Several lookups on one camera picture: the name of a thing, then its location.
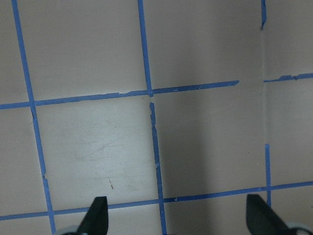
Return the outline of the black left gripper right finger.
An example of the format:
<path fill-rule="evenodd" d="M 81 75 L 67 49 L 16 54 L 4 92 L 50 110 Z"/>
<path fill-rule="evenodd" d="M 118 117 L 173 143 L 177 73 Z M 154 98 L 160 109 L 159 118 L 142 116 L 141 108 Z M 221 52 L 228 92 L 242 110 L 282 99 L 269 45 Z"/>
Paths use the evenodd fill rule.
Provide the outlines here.
<path fill-rule="evenodd" d="M 251 235 L 292 234 L 292 230 L 258 194 L 246 197 L 246 225 Z"/>

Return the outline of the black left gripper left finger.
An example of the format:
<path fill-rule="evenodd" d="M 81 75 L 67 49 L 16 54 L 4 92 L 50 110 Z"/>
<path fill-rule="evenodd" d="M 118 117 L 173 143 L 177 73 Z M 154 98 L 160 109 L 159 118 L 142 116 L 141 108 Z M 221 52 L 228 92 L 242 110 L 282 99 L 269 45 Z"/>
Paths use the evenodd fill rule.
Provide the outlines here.
<path fill-rule="evenodd" d="M 77 235 L 106 235 L 109 228 L 107 197 L 95 197 L 84 219 L 76 230 Z"/>

